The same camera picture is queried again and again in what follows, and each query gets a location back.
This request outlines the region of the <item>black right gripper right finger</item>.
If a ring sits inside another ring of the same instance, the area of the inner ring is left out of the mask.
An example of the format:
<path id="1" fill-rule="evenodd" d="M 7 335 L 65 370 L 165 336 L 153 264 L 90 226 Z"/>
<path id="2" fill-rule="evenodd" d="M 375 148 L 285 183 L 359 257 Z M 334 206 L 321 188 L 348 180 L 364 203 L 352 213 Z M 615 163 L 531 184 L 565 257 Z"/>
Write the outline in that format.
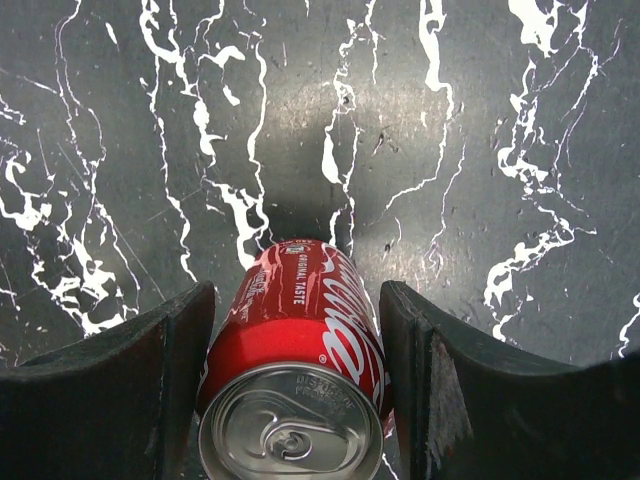
<path id="1" fill-rule="evenodd" d="M 575 367 L 503 343 L 407 284 L 380 290 L 406 479 L 635 479 L 639 356 Z"/>

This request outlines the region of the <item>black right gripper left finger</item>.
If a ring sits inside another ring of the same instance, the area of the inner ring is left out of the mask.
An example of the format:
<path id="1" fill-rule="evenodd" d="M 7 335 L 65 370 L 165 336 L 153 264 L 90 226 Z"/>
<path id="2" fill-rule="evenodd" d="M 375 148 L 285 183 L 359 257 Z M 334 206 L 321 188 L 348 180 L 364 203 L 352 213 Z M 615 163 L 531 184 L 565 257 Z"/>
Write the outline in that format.
<path id="1" fill-rule="evenodd" d="M 214 316 L 214 286 L 198 283 L 2 370 L 2 478 L 178 478 Z"/>

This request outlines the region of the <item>red cola can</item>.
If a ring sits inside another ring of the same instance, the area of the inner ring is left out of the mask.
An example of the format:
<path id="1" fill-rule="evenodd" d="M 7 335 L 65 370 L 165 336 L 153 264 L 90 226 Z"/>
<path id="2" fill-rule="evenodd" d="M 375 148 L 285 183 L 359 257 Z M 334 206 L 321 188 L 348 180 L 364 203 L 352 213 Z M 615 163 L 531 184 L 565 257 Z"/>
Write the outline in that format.
<path id="1" fill-rule="evenodd" d="M 295 239 L 247 271 L 197 403 L 211 479 L 371 479 L 390 379 L 361 279 L 336 247 Z"/>

